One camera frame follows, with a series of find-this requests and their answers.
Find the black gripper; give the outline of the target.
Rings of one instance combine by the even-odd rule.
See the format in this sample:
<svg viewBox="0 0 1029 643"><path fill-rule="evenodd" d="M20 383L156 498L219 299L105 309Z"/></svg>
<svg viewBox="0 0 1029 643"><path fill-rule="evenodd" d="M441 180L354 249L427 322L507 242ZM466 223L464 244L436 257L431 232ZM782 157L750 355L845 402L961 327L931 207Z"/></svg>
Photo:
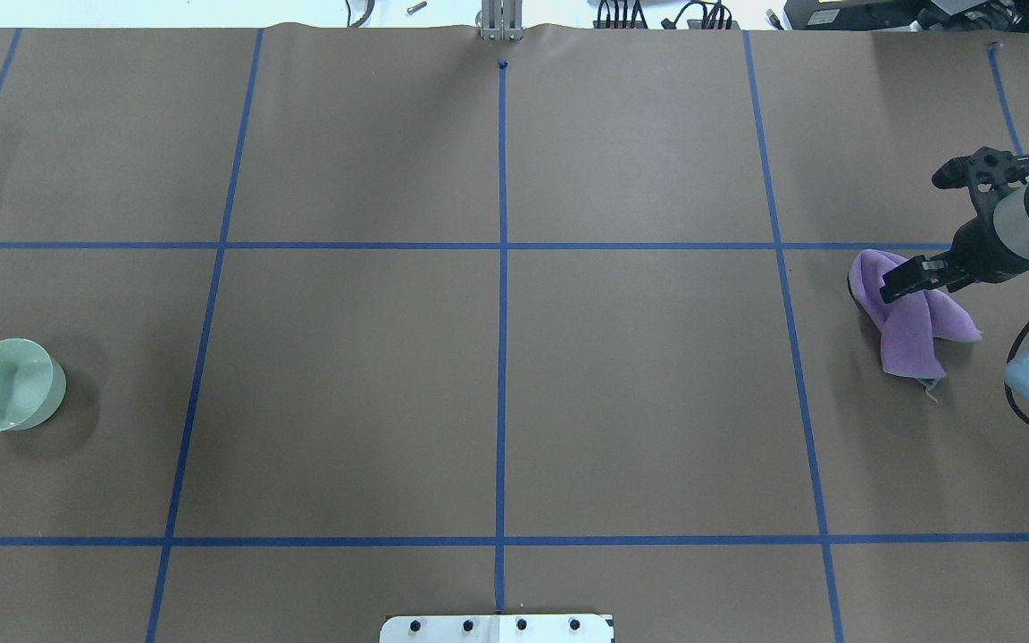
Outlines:
<svg viewBox="0 0 1029 643"><path fill-rule="evenodd" d="M1029 271L1029 261L1009 251L992 225L980 217L955 233L947 256L943 260L916 255L885 272L879 288L883 303L946 285L967 288L975 282L998 284Z"/></svg>

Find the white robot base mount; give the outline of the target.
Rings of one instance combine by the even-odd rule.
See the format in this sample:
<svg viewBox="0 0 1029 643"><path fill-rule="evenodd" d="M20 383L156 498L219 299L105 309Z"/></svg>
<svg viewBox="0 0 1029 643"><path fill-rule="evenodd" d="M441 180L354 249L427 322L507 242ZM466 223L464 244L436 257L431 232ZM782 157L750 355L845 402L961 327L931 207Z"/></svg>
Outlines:
<svg viewBox="0 0 1029 643"><path fill-rule="evenodd" d="M614 642L611 615L398 615L381 627L380 642Z"/></svg>

